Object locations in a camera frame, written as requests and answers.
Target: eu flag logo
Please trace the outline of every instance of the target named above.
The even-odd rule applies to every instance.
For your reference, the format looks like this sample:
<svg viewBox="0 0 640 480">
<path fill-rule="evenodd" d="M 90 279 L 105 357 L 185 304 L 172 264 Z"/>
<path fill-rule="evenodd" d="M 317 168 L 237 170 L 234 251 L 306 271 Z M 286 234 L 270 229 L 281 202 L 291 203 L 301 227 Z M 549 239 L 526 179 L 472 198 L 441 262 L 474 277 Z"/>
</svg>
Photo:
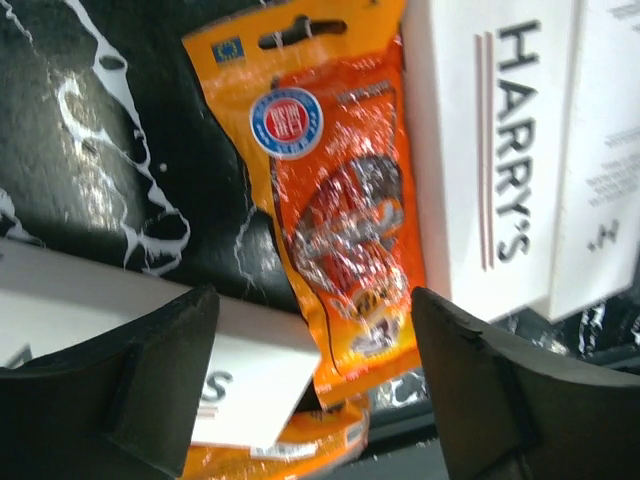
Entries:
<svg viewBox="0 0 640 480">
<path fill-rule="evenodd" d="M 211 50 L 213 50 L 213 57 L 218 64 L 244 57 L 244 49 L 242 48 L 240 37 L 216 43 L 211 46 Z"/>
</svg>

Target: white label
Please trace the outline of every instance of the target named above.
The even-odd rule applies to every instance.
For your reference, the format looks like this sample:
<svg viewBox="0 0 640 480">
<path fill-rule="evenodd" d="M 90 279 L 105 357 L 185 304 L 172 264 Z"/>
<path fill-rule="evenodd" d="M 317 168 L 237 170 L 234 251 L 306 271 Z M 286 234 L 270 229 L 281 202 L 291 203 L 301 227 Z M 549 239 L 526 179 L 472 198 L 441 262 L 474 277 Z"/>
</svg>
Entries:
<svg viewBox="0 0 640 480">
<path fill-rule="evenodd" d="M 354 444 L 356 444 L 357 442 L 360 442 L 364 434 L 365 434 L 364 422 L 351 427 L 347 431 L 347 448 L 351 448 Z"/>
<path fill-rule="evenodd" d="M 553 288 L 534 305 L 552 321 L 628 288 L 640 238 L 640 8 L 583 8 Z"/>
<path fill-rule="evenodd" d="M 269 448 L 252 448 L 250 455 L 256 459 L 291 461 L 313 457 L 317 451 L 315 443 L 276 443 Z"/>
</svg>

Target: orange snack bag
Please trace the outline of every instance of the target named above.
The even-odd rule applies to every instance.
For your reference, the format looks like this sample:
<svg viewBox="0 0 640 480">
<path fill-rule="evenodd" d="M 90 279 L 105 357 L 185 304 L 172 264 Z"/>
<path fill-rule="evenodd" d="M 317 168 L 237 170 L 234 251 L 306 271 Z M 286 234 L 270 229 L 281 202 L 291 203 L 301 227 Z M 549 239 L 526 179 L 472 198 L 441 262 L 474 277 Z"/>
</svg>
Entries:
<svg viewBox="0 0 640 480">
<path fill-rule="evenodd" d="M 268 449 L 192 446 L 182 480 L 294 480 L 326 473 L 362 453 L 368 429 L 365 399 L 332 412 L 297 413 Z"/>
<path fill-rule="evenodd" d="M 294 0 L 184 39 L 276 224 L 323 406 L 420 364 L 425 285 L 404 128 L 399 0 Z"/>
</svg>

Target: round logo badge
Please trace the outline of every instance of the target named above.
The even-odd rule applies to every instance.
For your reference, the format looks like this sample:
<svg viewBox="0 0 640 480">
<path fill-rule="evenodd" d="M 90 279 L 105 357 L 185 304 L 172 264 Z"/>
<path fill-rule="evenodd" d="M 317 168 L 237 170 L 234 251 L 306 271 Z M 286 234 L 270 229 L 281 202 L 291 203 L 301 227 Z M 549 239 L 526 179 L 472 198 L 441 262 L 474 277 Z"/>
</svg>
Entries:
<svg viewBox="0 0 640 480">
<path fill-rule="evenodd" d="M 262 149 L 280 160 L 295 160 L 313 150 L 324 127 L 316 97 L 302 88 L 279 88 L 251 107 L 251 132 Z"/>
</svg>

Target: white box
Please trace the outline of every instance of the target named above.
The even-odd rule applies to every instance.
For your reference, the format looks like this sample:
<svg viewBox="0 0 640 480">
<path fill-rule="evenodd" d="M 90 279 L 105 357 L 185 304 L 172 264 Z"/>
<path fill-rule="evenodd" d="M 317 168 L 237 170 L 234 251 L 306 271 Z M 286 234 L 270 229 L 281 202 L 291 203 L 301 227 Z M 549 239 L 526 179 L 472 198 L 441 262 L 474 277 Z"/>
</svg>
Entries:
<svg viewBox="0 0 640 480">
<path fill-rule="evenodd" d="M 581 3 L 551 321 L 627 289 L 640 240 L 640 3 Z"/>
<path fill-rule="evenodd" d="M 409 0 L 427 286 L 485 321 L 549 292 L 573 0 Z"/>
<path fill-rule="evenodd" d="M 0 240 L 0 365 L 78 344 L 188 290 Z M 222 297 L 193 443 L 273 445 L 319 361 L 302 318 Z"/>
</svg>

